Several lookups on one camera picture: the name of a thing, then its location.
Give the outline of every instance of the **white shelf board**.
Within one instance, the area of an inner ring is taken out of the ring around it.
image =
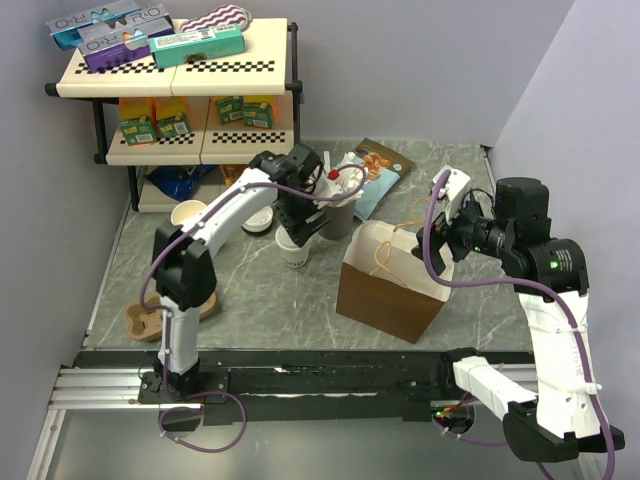
[[[127,145],[120,129],[116,129],[107,154],[109,165],[199,165],[209,113],[209,99],[188,98],[191,133],[160,138],[152,145]]]
[[[228,187],[224,183],[224,179],[222,177],[222,171],[220,169],[216,169],[214,172],[211,172],[198,182],[192,198],[209,204],[215,200],[218,195],[225,192],[227,188]],[[178,203],[179,202],[177,200],[167,197],[149,180],[146,178],[144,179],[142,193],[140,195],[140,203],[138,204],[140,212],[171,212]]]
[[[203,165],[247,164],[265,150],[289,153],[293,144],[293,96],[287,92],[280,100],[278,116],[270,130],[246,127],[242,121],[220,125],[212,105],[200,160]]]
[[[285,92],[287,19],[256,18],[244,32],[246,51],[179,65],[174,95],[281,95]]]
[[[78,49],[58,82],[61,97],[169,97],[176,67],[158,69],[151,55],[93,73]]]

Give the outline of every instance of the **checkered pattern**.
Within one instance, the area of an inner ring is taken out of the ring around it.
[[[211,143],[284,143],[286,132],[213,132]]]
[[[117,67],[109,68],[107,70],[100,70],[98,72],[92,72],[84,62],[80,62],[76,68],[76,75],[102,75],[104,73],[111,74],[128,74],[128,73],[162,73],[164,72],[164,68],[156,67],[155,62],[142,62],[142,63],[123,63],[122,65],[118,65]]]
[[[191,133],[185,133],[184,135],[176,135],[175,137],[171,137],[171,138],[160,138],[158,140],[158,145],[193,145],[193,142],[195,141],[195,137],[196,134],[191,132]],[[120,145],[126,145],[127,141],[124,138],[120,139]]]
[[[189,64],[187,72],[273,72],[275,71],[275,64],[275,60],[259,60],[257,62],[212,62],[210,60],[198,60],[197,62]]]

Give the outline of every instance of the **blue snack bag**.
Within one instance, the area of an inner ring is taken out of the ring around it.
[[[368,138],[360,142],[353,153],[345,155],[343,163],[356,163],[367,169],[367,183],[356,201],[355,211],[355,216],[363,222],[391,187],[415,165],[405,156]]]
[[[147,178],[168,197],[184,202],[191,198],[198,181],[216,168],[217,165],[158,167]]]

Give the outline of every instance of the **white wall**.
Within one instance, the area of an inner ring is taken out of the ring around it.
[[[96,0],[62,0],[69,11]],[[175,17],[219,3],[162,0]],[[243,0],[300,26],[309,138],[493,145],[573,0]]]
[[[68,54],[24,0],[0,29],[0,477],[25,478],[56,372],[80,347],[120,214],[126,174],[93,163],[88,103],[51,99]]]
[[[549,186],[553,231],[586,252],[596,378],[628,440],[621,479],[640,467],[638,18],[636,0],[577,0],[491,154],[497,177]]]

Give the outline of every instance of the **gray marble table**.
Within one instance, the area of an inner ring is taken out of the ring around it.
[[[357,141],[310,141],[337,162]],[[491,189],[478,145],[383,141],[416,162],[378,204],[372,219],[391,224],[410,220],[410,205],[428,194],[433,175],[451,165],[469,174],[473,185]],[[148,271],[153,234],[167,214],[130,212],[120,237],[86,348],[144,349],[132,340],[123,313],[138,297]],[[359,224],[354,221],[354,229]],[[200,324],[201,348],[266,349],[419,349],[530,350],[526,319],[507,286],[454,290],[422,338],[412,345],[335,312],[341,261],[349,240],[330,242],[314,236],[308,264],[285,266],[273,232],[252,238],[237,232],[215,258],[219,310]],[[496,260],[471,254],[456,266],[454,278],[488,278],[501,274]]]

